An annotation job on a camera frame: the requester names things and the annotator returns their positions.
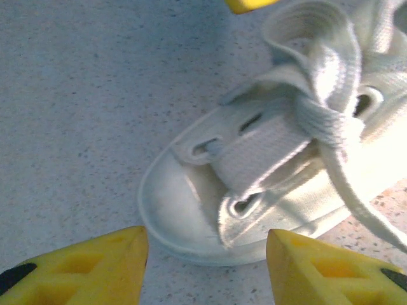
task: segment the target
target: yellow plastic piece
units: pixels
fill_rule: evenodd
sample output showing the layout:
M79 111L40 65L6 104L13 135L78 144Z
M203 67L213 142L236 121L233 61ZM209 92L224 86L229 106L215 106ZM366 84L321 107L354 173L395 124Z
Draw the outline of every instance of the yellow plastic piece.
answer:
M225 0L231 11L235 14L244 14L278 1L279 0Z
M406 292L382 272L392 264L289 231L268 234L275 305L405 305Z
M136 305L146 268L143 227L129 227L29 259L37 268L0 305Z

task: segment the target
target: speckled floor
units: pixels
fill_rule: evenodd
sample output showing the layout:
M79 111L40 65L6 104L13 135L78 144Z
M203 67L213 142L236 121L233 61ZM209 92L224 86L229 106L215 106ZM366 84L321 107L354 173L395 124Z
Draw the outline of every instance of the speckled floor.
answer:
M0 269L142 224L143 172L220 95L269 68L259 26L278 7L2 1ZM407 180L374 204L407 231ZM407 269L352 218L321 238ZM272 293L265 262L190 266L152 243L141 304L272 304Z

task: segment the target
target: shoelace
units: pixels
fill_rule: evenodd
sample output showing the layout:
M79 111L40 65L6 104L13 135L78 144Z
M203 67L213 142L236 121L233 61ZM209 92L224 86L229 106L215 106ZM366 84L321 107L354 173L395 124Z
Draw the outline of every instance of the shoelace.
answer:
M379 72L382 76L377 77L407 92L407 57L388 54L394 35L399 34L393 26L394 12L404 2L369 1L352 19L331 3L297 3L268 19L265 37L274 57L300 67L309 85L290 84L303 93L296 101L298 123L318 140L326 170L347 208L373 234L407 253L407 234L364 202L351 168L364 127L353 117L362 74ZM283 44L303 36L312 40L308 56Z

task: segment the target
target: canvas shoe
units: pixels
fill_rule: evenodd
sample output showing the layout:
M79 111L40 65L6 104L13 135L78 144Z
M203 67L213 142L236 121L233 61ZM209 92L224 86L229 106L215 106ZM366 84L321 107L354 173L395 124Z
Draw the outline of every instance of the canvas shoe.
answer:
M407 172L404 1L350 16L300 1L270 16L273 69L233 90L151 165L139 210L170 254L209 266L265 259L270 228L317 237L353 214L407 252L369 200ZM302 38L302 51L289 47Z

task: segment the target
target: terrazzo floor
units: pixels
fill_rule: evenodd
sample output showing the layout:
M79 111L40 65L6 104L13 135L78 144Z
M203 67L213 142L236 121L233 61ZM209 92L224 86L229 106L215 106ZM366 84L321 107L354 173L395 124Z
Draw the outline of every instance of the terrazzo floor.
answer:
M0 270L142 224L142 174L222 94L270 67L259 27L283 2L235 16L222 0L1 1ZM407 180L373 204L407 231ZM353 218L321 239L407 270ZM152 242L140 304L273 301L265 262L190 266Z

